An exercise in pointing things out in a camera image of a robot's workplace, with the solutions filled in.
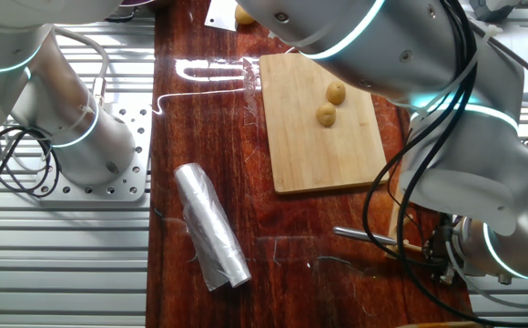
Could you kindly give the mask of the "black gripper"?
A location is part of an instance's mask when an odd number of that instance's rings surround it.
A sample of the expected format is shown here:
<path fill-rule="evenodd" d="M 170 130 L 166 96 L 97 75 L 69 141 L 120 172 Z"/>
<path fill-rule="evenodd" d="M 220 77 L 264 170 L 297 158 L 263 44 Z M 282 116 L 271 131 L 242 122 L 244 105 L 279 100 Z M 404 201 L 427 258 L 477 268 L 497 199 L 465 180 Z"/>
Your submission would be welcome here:
<path fill-rule="evenodd" d="M 432 280 L 446 285 L 452 285 L 455 274 L 445 246 L 447 241 L 446 231 L 452 228 L 452 216 L 441 216 L 431 237 L 424 243 L 422 248 L 422 253 L 426 260 L 435 264 Z"/>

